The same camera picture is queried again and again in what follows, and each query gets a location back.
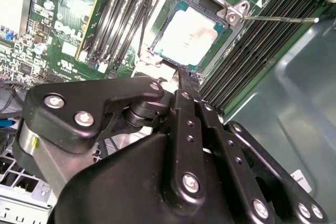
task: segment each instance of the hex bolt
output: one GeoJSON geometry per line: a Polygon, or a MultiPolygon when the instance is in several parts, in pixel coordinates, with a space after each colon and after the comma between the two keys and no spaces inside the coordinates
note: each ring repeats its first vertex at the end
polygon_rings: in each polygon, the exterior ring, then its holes
{"type": "Polygon", "coordinates": [[[182,96],[185,98],[185,99],[190,99],[190,95],[186,92],[182,92],[182,96]]]}
{"type": "Polygon", "coordinates": [[[155,83],[155,82],[152,82],[150,84],[151,88],[154,89],[154,90],[159,90],[160,88],[158,87],[158,85],[155,83]]]}
{"type": "Polygon", "coordinates": [[[60,109],[64,106],[64,100],[57,95],[49,95],[44,98],[44,103],[52,109],[60,109]]]}
{"type": "Polygon", "coordinates": [[[239,125],[234,124],[233,127],[235,128],[236,131],[242,132],[242,129],[239,127],[239,125]]]}
{"type": "Polygon", "coordinates": [[[236,20],[236,16],[234,16],[234,15],[229,16],[229,21],[230,22],[234,22],[235,20],[236,20]]]}
{"type": "Polygon", "coordinates": [[[207,104],[207,103],[204,104],[204,107],[205,107],[207,110],[209,110],[209,111],[212,110],[211,106],[210,106],[209,104],[207,104]]]}
{"type": "Polygon", "coordinates": [[[253,206],[254,206],[254,209],[257,211],[257,214],[260,217],[262,217],[263,219],[268,218],[267,208],[265,207],[265,205],[259,199],[255,199],[253,201],[253,206]]]}
{"type": "Polygon", "coordinates": [[[304,204],[298,203],[298,208],[304,217],[306,217],[307,219],[310,218],[310,212],[308,211],[308,209],[305,207],[304,204]]]}
{"type": "Polygon", "coordinates": [[[189,173],[183,175],[182,183],[185,189],[187,189],[191,193],[198,192],[200,188],[197,179],[189,173]]]}
{"type": "Polygon", "coordinates": [[[313,213],[316,215],[317,218],[323,219],[323,214],[317,206],[311,205],[311,210],[313,210],[313,213]]]}
{"type": "Polygon", "coordinates": [[[89,112],[81,111],[75,115],[75,122],[83,127],[90,127],[95,122],[89,112]]]}

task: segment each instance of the chip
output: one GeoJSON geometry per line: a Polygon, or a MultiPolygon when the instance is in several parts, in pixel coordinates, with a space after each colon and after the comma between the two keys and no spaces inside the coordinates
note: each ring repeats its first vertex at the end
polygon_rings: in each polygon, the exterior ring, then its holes
{"type": "Polygon", "coordinates": [[[216,22],[192,7],[178,10],[154,52],[181,65],[199,64],[218,37],[216,22]]]}
{"type": "Polygon", "coordinates": [[[46,34],[48,34],[49,31],[50,31],[50,28],[48,26],[44,26],[43,32],[46,33],[46,34]]]}
{"type": "Polygon", "coordinates": [[[35,44],[40,44],[44,41],[43,37],[41,35],[35,35],[35,38],[34,38],[34,43],[35,44]]]}
{"type": "Polygon", "coordinates": [[[32,73],[32,67],[28,64],[25,64],[24,62],[21,62],[20,64],[20,72],[24,73],[24,74],[27,74],[27,75],[30,75],[32,73]]]}

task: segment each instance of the ram slot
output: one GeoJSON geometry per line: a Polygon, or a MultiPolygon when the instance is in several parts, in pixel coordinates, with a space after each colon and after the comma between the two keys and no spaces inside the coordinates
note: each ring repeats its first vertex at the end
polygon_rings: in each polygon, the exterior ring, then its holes
{"type": "Polygon", "coordinates": [[[94,34],[93,40],[90,42],[91,50],[93,52],[96,52],[100,46],[101,39],[104,37],[106,33],[108,22],[114,13],[114,6],[117,1],[118,0],[107,0],[106,2],[105,8],[103,9],[103,12],[97,25],[97,30],[94,34]]]}
{"type": "MultiPolygon", "coordinates": [[[[275,3],[282,2],[283,0],[272,0],[271,3],[263,10],[262,14],[263,16],[272,16],[275,11],[279,8],[280,5],[277,5],[275,3]]],[[[213,91],[213,86],[217,85],[217,78],[225,75],[225,72],[227,71],[228,67],[232,64],[234,64],[234,61],[236,60],[236,57],[239,56],[240,52],[244,51],[244,48],[253,41],[254,37],[257,36],[259,31],[262,29],[262,27],[265,25],[265,22],[253,22],[251,26],[248,28],[248,34],[252,36],[243,36],[243,38],[237,43],[237,45],[234,47],[233,51],[230,53],[230,55],[222,62],[222,64],[219,65],[217,68],[218,71],[214,71],[214,75],[202,85],[202,95],[203,97],[210,96],[210,93],[213,91]]]]}
{"type": "MultiPolygon", "coordinates": [[[[281,10],[281,14],[283,16],[288,16],[290,10],[293,8],[295,3],[297,3],[298,0],[288,0],[288,3],[291,3],[290,5],[285,6],[284,9],[281,10]]],[[[264,26],[263,29],[259,31],[259,33],[265,34],[261,38],[251,40],[251,43],[247,45],[248,50],[242,51],[243,55],[239,55],[235,57],[235,64],[228,66],[228,71],[225,73],[225,77],[221,80],[221,82],[218,84],[221,89],[219,92],[213,93],[211,100],[214,102],[214,104],[219,104],[221,100],[223,99],[223,92],[225,92],[227,85],[234,79],[235,75],[242,69],[244,65],[247,65],[249,68],[252,68],[253,66],[249,66],[251,63],[250,60],[254,59],[254,55],[256,52],[259,52],[259,47],[263,45],[263,43],[268,40],[268,37],[271,36],[272,31],[277,30],[279,26],[281,26],[280,23],[274,23],[274,22],[263,22],[264,26]]]]}
{"type": "MultiPolygon", "coordinates": [[[[272,0],[261,16],[310,17],[322,0],[272,0]]],[[[274,61],[279,50],[302,24],[253,22],[247,33],[201,87],[203,98],[225,109],[254,79],[266,64],[274,61]]]]}
{"type": "Polygon", "coordinates": [[[111,36],[111,33],[114,29],[114,26],[118,20],[119,15],[122,12],[122,7],[125,3],[125,0],[117,0],[113,8],[111,17],[108,20],[108,25],[105,34],[102,37],[101,43],[98,48],[99,58],[102,59],[106,53],[106,48],[108,47],[108,42],[111,36]]]}
{"type": "MultiPolygon", "coordinates": [[[[292,29],[289,31],[288,36],[292,36],[295,34],[295,32],[297,31],[298,27],[300,27],[301,25],[299,24],[295,24],[293,25],[292,29]]],[[[281,48],[282,46],[284,46],[286,44],[286,41],[283,43],[280,43],[278,47],[274,48],[271,52],[271,54],[276,54],[276,52],[279,50],[279,48],[281,48]]],[[[239,83],[240,87],[239,89],[237,88],[238,84],[236,84],[235,86],[233,86],[232,91],[234,91],[230,95],[230,97],[228,96],[227,99],[225,100],[225,102],[223,102],[222,104],[220,104],[219,106],[221,106],[222,108],[226,108],[230,105],[231,102],[233,102],[233,100],[240,94],[240,92],[242,92],[242,90],[244,89],[244,87],[246,87],[251,81],[252,79],[259,74],[260,71],[262,71],[265,68],[265,64],[268,62],[268,60],[271,59],[271,55],[269,55],[265,61],[263,62],[263,64],[261,66],[258,66],[258,68],[254,69],[253,72],[249,75],[246,76],[241,83],[239,83]]]]}
{"type": "Polygon", "coordinates": [[[152,7],[151,3],[149,2],[149,0],[142,0],[141,1],[141,5],[139,5],[139,7],[141,7],[141,10],[143,8],[145,8],[144,12],[140,14],[134,13],[133,17],[131,18],[131,20],[133,20],[133,22],[131,23],[131,27],[130,28],[130,32],[125,35],[125,33],[123,33],[120,36],[120,41],[118,43],[115,43],[114,47],[111,47],[109,50],[109,55],[113,55],[111,61],[114,63],[114,68],[117,68],[120,66],[120,63],[122,62],[123,58],[125,57],[125,54],[130,46],[131,41],[129,41],[129,38],[133,38],[135,33],[138,31],[140,25],[141,25],[141,21],[144,19],[144,15],[147,15],[149,9],[152,7]]]}
{"type": "Polygon", "coordinates": [[[125,15],[121,17],[119,26],[111,34],[111,43],[109,43],[109,46],[106,48],[106,52],[108,55],[113,55],[114,58],[117,56],[116,54],[114,54],[114,51],[121,41],[122,35],[127,28],[129,20],[133,15],[137,14],[137,12],[139,11],[139,7],[143,5],[144,1],[145,0],[132,0],[130,2],[130,5],[126,9],[125,15]]]}
{"type": "MultiPolygon", "coordinates": [[[[308,12],[305,13],[308,15],[305,15],[305,17],[311,15],[315,9],[316,6],[309,6],[308,12]]],[[[285,29],[287,31],[286,36],[292,36],[299,27],[301,27],[301,24],[291,24],[290,27],[285,29]]],[[[234,81],[227,86],[225,90],[226,92],[223,93],[221,100],[217,101],[220,108],[228,106],[232,100],[230,97],[232,97],[233,92],[235,91],[235,93],[237,93],[241,91],[248,84],[245,80],[253,79],[259,71],[265,67],[265,64],[274,57],[276,52],[286,43],[285,39],[281,37],[284,32],[285,31],[283,29],[280,29],[278,33],[274,33],[271,38],[269,38],[269,43],[265,43],[263,48],[260,50],[258,60],[256,62],[251,62],[250,66],[249,64],[245,65],[244,69],[240,72],[240,76],[236,77],[234,81]]]]}

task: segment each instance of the metal bracket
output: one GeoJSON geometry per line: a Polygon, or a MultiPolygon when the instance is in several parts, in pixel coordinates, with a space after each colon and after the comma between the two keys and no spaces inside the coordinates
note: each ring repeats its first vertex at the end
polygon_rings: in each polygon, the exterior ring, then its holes
{"type": "Polygon", "coordinates": [[[235,26],[238,22],[244,19],[244,16],[248,14],[249,9],[250,3],[246,0],[241,1],[234,7],[228,7],[225,19],[229,23],[229,25],[235,26]]]}
{"type": "Polygon", "coordinates": [[[206,198],[201,123],[193,97],[176,90],[169,117],[162,196],[179,215],[192,216],[206,198]]]}
{"type": "Polygon", "coordinates": [[[228,122],[225,129],[232,132],[244,151],[253,175],[260,186],[267,187],[273,208],[284,222],[328,223],[321,206],[283,169],[278,162],[237,122],[228,122]]]}

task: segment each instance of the white label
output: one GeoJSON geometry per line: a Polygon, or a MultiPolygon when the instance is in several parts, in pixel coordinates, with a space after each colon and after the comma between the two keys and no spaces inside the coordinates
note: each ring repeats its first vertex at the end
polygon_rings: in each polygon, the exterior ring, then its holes
{"type": "Polygon", "coordinates": [[[312,191],[301,170],[296,170],[291,176],[306,192],[310,193],[312,191]]]}

